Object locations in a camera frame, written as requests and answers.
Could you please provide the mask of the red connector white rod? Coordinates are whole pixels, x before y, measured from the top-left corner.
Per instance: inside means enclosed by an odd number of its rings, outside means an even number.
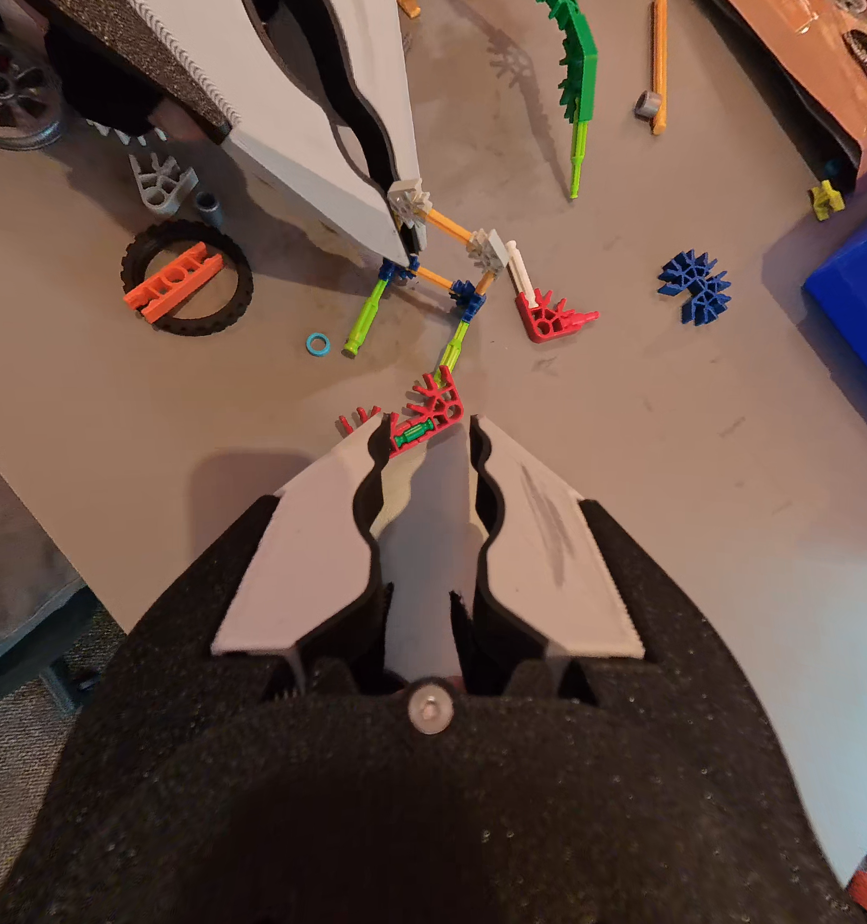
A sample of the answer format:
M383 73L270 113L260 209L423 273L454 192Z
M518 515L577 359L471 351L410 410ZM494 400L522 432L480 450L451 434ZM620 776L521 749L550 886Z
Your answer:
M516 290L516 305L528 338L535 344L573 336L601 318L600 311L579 312L566 306L566 298L553 300L552 291L532 284L515 240L507 242L508 270Z

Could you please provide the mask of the blue snowflake connector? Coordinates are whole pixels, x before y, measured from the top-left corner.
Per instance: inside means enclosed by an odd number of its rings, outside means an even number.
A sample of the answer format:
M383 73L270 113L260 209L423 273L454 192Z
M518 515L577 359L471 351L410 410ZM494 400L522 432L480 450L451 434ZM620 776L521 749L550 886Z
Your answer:
M716 263L708 253L698 254L692 248L679 252L662 267L658 280L663 284L658 293L686 295L681 307L683 324L705 326L727 310L731 301L727 291L731 284L725 271L714 272Z

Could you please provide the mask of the orange rod blue connector frame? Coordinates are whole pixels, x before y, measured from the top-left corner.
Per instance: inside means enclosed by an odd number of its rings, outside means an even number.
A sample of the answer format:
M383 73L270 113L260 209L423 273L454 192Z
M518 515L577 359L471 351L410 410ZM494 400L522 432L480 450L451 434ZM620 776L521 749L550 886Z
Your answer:
M454 302L456 310L461 313L459 324L447 343L440 362L450 372L453 372L461 356L468 329L485 305L489 288L508 267L508 249L496 230L471 231L438 212L429 194L422 189L420 179L395 181L387 191L386 198L399 230L420 233L427 225L432 225L462 244L467 255L475 266L482 270L483 275L478 282L470 280L450 282L440 274L423 267L420 264L419 254L413 251L409 253L406 265L399 265L392 260L384 259L375 285L364 301L358 318L347 336L342 354L349 358L357 356L379 310L382 295L395 279L419 278L443 289Z

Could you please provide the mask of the orange rod grey end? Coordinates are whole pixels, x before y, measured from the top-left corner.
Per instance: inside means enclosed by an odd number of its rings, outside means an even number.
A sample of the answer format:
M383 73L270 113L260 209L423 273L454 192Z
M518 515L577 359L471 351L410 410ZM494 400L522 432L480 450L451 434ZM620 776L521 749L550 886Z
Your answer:
M648 124L653 136L661 136L668 117L668 19L669 2L650 3L650 85L638 97L635 117Z

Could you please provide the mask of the orange ladder connector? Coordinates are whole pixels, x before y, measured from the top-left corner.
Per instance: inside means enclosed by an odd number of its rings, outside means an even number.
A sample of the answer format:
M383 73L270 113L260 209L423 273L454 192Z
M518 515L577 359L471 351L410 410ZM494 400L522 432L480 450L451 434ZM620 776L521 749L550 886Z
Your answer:
M154 323L177 309L223 268L223 254L210 254L206 244L198 242L146 280L128 287L123 299L147 322Z

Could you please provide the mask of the black rubber tire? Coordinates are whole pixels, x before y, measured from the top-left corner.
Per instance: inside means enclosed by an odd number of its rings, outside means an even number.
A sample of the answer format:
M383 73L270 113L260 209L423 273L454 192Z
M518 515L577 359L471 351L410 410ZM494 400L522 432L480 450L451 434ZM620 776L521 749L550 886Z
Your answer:
M219 334L239 321L252 301L255 287L253 271L241 247L225 233L187 219L151 225L131 241L120 265L123 295L128 287L146 280L198 242L205 243L210 254L217 251L223 254L224 268L219 274L160 321L149 323L139 312L129 308L159 332L182 338ZM227 275L232 283L232 287L224 284L227 299L207 314L192 314L191 303L220 275Z

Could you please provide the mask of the red connector pair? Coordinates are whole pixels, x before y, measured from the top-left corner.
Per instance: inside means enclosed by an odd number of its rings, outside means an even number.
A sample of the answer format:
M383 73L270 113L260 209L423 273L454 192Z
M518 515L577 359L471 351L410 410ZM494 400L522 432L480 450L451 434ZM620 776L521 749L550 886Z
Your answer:
M434 373L424 373L413 384L411 393L416 400L406 403L408 416L404 421L398 412L388 415L389 459L430 441L464 418L459 389L446 365L438 366Z

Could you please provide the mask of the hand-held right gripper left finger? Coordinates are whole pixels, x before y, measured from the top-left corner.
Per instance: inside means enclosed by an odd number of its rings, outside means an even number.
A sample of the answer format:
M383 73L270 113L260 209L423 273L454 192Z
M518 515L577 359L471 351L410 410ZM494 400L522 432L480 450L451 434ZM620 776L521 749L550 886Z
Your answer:
M214 636L215 656L357 659L382 630L379 546L390 421L370 417L274 493L278 503Z

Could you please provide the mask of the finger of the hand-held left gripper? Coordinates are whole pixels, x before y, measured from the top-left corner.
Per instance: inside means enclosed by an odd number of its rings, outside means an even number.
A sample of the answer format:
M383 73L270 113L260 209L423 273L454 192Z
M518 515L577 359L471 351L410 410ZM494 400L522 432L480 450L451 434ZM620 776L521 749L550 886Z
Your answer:
M383 197L420 177L396 2L280 2L279 53L333 130L354 136L357 171Z
M271 41L254 2L131 2L231 121L229 155L355 245L399 265L408 245L348 129L333 130Z

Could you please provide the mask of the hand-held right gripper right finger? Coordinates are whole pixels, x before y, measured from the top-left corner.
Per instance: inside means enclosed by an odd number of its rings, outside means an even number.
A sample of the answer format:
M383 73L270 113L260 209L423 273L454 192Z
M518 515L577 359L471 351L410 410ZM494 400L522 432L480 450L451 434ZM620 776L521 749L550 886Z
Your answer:
M528 660L642 661L646 649L585 513L585 498L486 417L470 425L485 530L474 640L501 668Z

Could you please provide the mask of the white snowflake connector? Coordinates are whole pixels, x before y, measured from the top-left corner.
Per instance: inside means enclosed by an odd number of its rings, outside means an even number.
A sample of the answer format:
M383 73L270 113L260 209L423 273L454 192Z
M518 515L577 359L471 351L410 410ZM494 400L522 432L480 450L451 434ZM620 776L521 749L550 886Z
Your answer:
M114 137L117 138L123 146L128 147L129 145L134 146L137 144L143 148L148 147L151 143L166 143L168 141L168 135L162 131L160 128L152 128L149 132L140 136L129 135L125 132L122 132L118 129L114 129L92 120L86 120L87 125L92 127L97 133L102 137Z

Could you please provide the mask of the grey wheel hub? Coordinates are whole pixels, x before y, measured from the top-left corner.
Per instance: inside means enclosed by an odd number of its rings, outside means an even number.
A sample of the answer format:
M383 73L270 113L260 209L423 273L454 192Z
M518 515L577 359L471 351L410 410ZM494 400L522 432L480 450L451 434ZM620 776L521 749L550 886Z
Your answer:
M61 138L65 116L61 83L53 68L0 32L0 150L46 148Z

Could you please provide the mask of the grey fabric chair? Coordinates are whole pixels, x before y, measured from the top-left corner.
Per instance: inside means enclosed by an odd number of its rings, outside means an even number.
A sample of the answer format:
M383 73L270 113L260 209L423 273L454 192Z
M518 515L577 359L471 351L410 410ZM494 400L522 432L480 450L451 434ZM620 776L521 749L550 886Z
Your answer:
M75 676L66 657L91 628L100 601L0 475L0 700L42 681L67 715L99 679Z

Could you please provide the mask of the printed toy packet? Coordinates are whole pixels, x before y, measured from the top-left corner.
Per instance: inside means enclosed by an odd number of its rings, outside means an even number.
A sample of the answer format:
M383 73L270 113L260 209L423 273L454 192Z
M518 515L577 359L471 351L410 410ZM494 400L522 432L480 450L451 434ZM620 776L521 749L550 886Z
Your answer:
M847 191L867 182L867 1L716 2L773 61L835 152Z

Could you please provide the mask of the grey fan connector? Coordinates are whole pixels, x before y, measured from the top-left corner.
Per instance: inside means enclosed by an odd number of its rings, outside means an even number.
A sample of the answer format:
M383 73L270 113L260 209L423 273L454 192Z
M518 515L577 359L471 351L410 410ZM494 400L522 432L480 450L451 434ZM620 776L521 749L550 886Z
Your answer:
M142 203L158 218L175 216L199 184L195 170L183 170L171 154L161 160L157 152L151 152L146 167L135 154L128 159Z

